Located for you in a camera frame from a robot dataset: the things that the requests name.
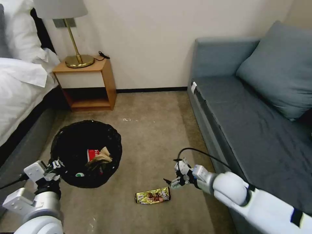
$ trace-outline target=wastebasket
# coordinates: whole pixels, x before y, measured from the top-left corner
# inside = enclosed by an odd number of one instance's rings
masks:
[[[105,164],[103,173],[89,171],[87,151],[107,147],[112,162]],[[54,137],[49,162],[59,159],[64,167],[59,173],[70,185],[79,188],[97,188],[105,184],[116,172],[122,155],[120,134],[109,124],[84,120],[62,128]]]

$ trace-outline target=white bedsheet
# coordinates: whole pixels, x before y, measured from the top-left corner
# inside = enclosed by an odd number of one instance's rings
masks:
[[[55,66],[56,55],[52,55],[48,64],[43,64],[47,72]],[[47,76],[45,87],[21,82],[8,76],[0,76],[0,146],[3,145],[18,125],[30,114],[30,112],[43,100],[44,96],[57,86],[53,74]]]

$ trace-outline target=wall outlet plate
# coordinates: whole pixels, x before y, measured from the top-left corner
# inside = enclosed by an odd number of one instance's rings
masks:
[[[53,22],[56,28],[66,28],[64,21],[62,19],[53,19]],[[67,22],[71,28],[76,26],[74,18],[67,19]]]

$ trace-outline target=nightstand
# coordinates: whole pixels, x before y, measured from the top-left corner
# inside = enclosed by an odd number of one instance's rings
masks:
[[[84,68],[68,68],[62,61],[53,73],[72,111],[114,109],[116,87],[109,59]]]

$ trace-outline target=black cord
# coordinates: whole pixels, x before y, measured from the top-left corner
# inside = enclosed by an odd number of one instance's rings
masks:
[[[214,157],[214,156],[212,156],[212,155],[210,155],[210,154],[208,154],[208,153],[205,153],[204,151],[201,151],[201,150],[199,150],[199,149],[195,149],[195,148],[192,148],[192,147],[187,147],[187,148],[181,149],[180,152],[178,153],[178,159],[180,159],[180,155],[181,155],[181,153],[182,153],[183,151],[189,150],[189,149],[190,149],[190,150],[193,150],[193,151],[200,152],[200,153],[202,153],[202,154],[204,154],[204,155],[207,155],[208,157],[213,158],[214,160],[216,160],[216,161],[218,161],[219,163],[225,165],[228,169],[230,169],[231,171],[233,171],[233,170],[230,168],[229,165],[227,165],[226,163],[222,162],[220,159],[217,159],[216,157]]]
[[[97,58],[94,58],[95,60],[97,61],[103,61],[104,59],[111,59],[110,57],[106,56],[105,54],[102,53],[102,51],[99,51],[98,54],[103,57],[103,59],[97,59]]]
[[[20,177],[17,180],[15,180],[15,181],[13,181],[11,183],[8,183],[5,186],[0,187],[0,189],[4,189],[4,188],[9,187],[9,186],[11,186],[13,184],[16,184],[18,182],[21,182],[21,181],[24,181],[24,180],[28,180],[28,179],[29,179],[28,176],[25,173],[23,173],[23,174],[20,175]]]
[[[101,60],[99,60],[99,59],[97,59],[97,58],[94,58],[95,60],[97,60],[97,61],[103,61],[105,58],[103,58],[103,59],[101,59]]]

